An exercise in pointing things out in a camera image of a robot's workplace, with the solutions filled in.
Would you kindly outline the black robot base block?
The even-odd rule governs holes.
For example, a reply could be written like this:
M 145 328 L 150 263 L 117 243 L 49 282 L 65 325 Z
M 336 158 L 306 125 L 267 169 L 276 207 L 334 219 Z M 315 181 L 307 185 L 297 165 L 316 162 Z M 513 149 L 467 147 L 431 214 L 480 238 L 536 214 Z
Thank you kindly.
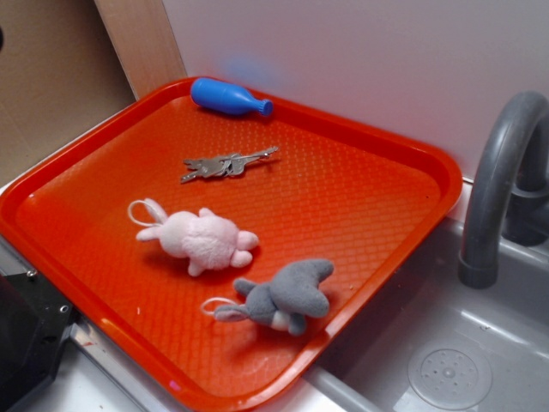
M 76 309 L 43 274 L 1 249 L 1 410 L 51 385 Z

